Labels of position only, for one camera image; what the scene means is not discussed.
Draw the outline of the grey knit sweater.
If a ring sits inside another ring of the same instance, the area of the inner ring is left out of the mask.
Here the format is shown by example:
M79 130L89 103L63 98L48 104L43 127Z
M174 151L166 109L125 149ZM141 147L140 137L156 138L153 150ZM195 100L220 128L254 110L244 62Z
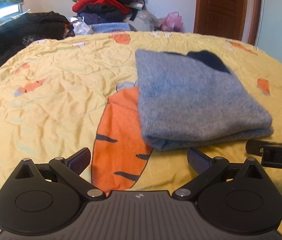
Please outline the grey knit sweater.
M210 51L137 50L141 133L160 151L273 134L270 113Z

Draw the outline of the black clothes heap left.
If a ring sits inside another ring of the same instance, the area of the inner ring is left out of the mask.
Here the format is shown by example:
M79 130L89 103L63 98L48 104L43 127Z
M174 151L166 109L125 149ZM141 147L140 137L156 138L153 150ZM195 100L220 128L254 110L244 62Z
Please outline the black clothes heap left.
M73 25L59 13L26 13L0 25L0 67L34 41L73 36Z

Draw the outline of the yellow carrot print bedspread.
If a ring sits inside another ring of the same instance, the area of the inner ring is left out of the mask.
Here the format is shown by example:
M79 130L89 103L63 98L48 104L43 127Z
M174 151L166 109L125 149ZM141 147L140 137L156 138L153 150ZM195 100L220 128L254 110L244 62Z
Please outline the yellow carrot print bedspread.
M271 115L282 143L282 64L262 50L200 34L118 32L40 40L0 67L0 239L282 239L282 169L248 140L193 147L242 163L196 200L172 193L197 173L191 147L160 151L141 133L137 50L210 51ZM80 177L106 193L82 199L36 168L87 147Z

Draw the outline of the white plastic bag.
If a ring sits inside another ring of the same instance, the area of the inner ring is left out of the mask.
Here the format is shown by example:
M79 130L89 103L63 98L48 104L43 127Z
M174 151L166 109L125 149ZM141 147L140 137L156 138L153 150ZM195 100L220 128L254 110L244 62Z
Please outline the white plastic bag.
M82 17L72 16L69 21L75 35L92 35L94 33L93 29L84 22Z

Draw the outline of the pink plastic bag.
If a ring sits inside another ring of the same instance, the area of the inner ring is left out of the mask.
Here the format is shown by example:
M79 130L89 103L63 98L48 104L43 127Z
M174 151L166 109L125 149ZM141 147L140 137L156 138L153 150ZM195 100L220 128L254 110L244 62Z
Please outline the pink plastic bag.
M181 32L183 28L182 16L178 12L170 12L161 23L161 31Z

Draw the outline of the dark navy garment in pile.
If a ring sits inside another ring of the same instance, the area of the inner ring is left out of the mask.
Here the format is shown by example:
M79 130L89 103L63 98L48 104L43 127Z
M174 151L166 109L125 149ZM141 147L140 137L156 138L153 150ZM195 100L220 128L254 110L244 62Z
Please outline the dark navy garment in pile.
M124 16L131 13L127 7L118 8L110 4L87 4L77 16L81 17L85 24L117 23L123 22Z

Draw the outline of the grey white fabric bundle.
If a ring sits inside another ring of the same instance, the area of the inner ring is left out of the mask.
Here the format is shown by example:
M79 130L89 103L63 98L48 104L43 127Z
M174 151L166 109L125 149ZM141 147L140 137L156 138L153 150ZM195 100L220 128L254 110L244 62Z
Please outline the grey white fabric bundle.
M133 2L128 5L131 13L126 16L127 22L136 31L156 31L160 29L159 19L145 9L144 1Z

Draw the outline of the brown wooden door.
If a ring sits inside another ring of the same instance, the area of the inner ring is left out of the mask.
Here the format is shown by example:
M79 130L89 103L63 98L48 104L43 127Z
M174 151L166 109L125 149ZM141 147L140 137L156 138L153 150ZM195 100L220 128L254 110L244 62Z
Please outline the brown wooden door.
M194 33L241 40L247 0L196 0Z

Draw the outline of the window with bright light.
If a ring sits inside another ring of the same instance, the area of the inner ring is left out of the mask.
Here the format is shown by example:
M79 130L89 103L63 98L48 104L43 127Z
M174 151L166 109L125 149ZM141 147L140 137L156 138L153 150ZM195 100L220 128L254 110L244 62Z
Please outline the window with bright light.
M0 24L9 21L14 16L18 16L23 13L23 3L9 5L0 9Z

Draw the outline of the red garment in pile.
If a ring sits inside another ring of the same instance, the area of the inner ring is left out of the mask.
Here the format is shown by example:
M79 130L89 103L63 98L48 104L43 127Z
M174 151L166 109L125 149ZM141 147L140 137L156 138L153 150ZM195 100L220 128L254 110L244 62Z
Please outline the red garment in pile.
M73 12L79 12L85 5L111 5L119 9L123 16L131 13L131 9L121 4L117 0L79 0L72 6Z

